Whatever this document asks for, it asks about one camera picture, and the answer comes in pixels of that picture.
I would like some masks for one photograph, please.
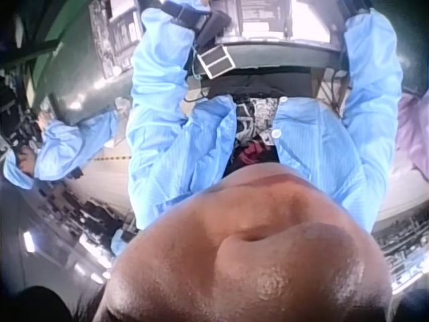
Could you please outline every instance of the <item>blue sleeve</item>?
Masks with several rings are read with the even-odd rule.
[[[350,18],[345,40],[353,90],[346,101],[343,123],[363,165],[368,214],[376,216],[393,160],[397,105],[402,95],[396,34],[390,22],[372,9],[369,14]]]
[[[199,0],[175,2],[208,9]],[[171,158],[168,151],[188,120],[180,102],[188,92],[183,68],[194,41],[193,31],[173,24],[172,17],[159,9],[146,9],[141,20],[146,32],[133,56],[133,108],[127,124],[132,153],[128,191],[137,220],[145,210],[155,209],[155,200],[148,204],[142,198],[157,188],[157,175],[163,172],[159,167]],[[169,173],[184,170],[170,166]]]
[[[46,181],[64,178],[78,156],[82,143],[82,135],[77,126],[52,121],[44,132],[44,144],[38,152],[34,176]]]

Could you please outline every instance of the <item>shirt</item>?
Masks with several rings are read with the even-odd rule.
[[[42,148],[37,153],[34,178],[60,180],[75,168],[85,166],[115,136],[117,126],[116,111],[104,112],[75,126],[51,121],[43,133]],[[34,184],[34,179],[17,167],[13,152],[6,157],[3,173],[7,180],[23,189],[31,189]]]
[[[176,0],[205,10],[199,0]],[[216,184],[234,148],[236,104],[230,96],[202,100],[189,117],[186,71],[194,32],[159,9],[142,15],[146,33],[133,56],[133,108],[127,124],[132,159],[129,196],[137,228]],[[271,136],[280,163],[344,207],[371,231],[386,190],[397,129],[402,70],[396,35],[375,10],[347,21],[345,42],[353,90],[343,119],[322,103],[283,97]]]

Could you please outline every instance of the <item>black device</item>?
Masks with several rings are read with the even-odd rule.
[[[195,31],[194,47],[199,52],[210,49],[216,36],[231,23],[231,17],[220,10],[199,11],[171,1],[162,3],[160,9],[173,17],[173,23]]]

